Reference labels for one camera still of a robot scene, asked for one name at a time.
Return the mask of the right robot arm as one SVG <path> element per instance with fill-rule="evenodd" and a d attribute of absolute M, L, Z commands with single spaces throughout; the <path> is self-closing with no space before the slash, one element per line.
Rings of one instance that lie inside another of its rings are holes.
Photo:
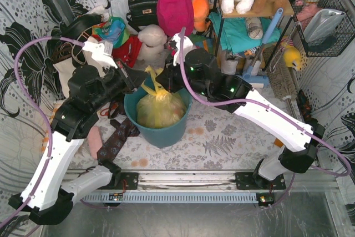
<path fill-rule="evenodd" d="M 191 88 L 217 108 L 254 122 L 282 142 L 281 150 L 257 164 L 252 176 L 255 184 L 263 186 L 286 171 L 303 174 L 311 167 L 323 126 L 298 121 L 268 102 L 244 79 L 221 73 L 216 58 L 204 49 L 187 53 L 182 64 L 185 74 L 181 73 L 181 65 L 173 61 L 168 56 L 155 79 L 164 89 L 177 92 Z"/>

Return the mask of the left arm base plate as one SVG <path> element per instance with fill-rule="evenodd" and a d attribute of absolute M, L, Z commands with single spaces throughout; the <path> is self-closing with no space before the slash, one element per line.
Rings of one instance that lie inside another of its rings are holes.
<path fill-rule="evenodd" d="M 110 183 L 104 188 L 108 190 L 137 190 L 139 173 L 137 172 L 122 172 L 119 180 L 112 177 Z"/>

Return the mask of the yellow trash bag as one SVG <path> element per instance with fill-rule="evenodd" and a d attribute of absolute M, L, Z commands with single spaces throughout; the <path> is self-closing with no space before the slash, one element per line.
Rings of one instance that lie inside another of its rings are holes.
<path fill-rule="evenodd" d="M 136 105 L 137 122 L 151 129 L 170 127 L 183 118 L 187 107 L 178 93 L 168 92 L 156 81 L 162 69 L 154 70 L 148 66 L 145 71 L 150 74 L 153 87 L 148 87 L 145 82 L 141 85 L 147 95 Z"/>

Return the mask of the teal trash bin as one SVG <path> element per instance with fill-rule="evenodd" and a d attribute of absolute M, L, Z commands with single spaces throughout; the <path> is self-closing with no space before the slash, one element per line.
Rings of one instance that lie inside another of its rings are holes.
<path fill-rule="evenodd" d="M 165 148 L 174 145 L 182 139 L 186 131 L 187 118 L 192 107 L 192 96 L 186 89 L 181 89 L 177 93 L 187 107 L 186 113 L 174 125 L 161 129 L 147 128 L 140 125 L 137 121 L 138 115 L 136 106 L 138 101 L 147 95 L 147 92 L 143 90 L 143 88 L 139 88 L 138 91 L 133 94 L 126 94 L 124 97 L 124 109 L 126 116 L 139 129 L 143 138 L 148 143 L 158 148 Z"/>

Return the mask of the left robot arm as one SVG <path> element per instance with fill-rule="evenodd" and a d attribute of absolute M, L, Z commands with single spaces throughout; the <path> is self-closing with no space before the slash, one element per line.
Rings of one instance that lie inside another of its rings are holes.
<path fill-rule="evenodd" d="M 90 172 L 70 182 L 63 178 L 72 157 L 98 121 L 98 111 L 121 94 L 136 91 L 147 72 L 119 62 L 105 76 L 96 67 L 83 65 L 68 80 L 69 98 L 57 109 L 49 127 L 50 139 L 27 187 L 10 197 L 9 205 L 28 212 L 38 225 L 58 225 L 73 206 L 91 192 L 107 185 L 121 185 L 121 168 L 112 160 L 100 160 Z"/>

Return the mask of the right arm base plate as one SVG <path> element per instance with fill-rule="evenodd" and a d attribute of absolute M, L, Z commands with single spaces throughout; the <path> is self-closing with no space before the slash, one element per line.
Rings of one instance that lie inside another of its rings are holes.
<path fill-rule="evenodd" d="M 269 181 L 253 172 L 236 172 L 235 183 L 238 190 L 285 190 L 286 183 L 283 174 Z"/>

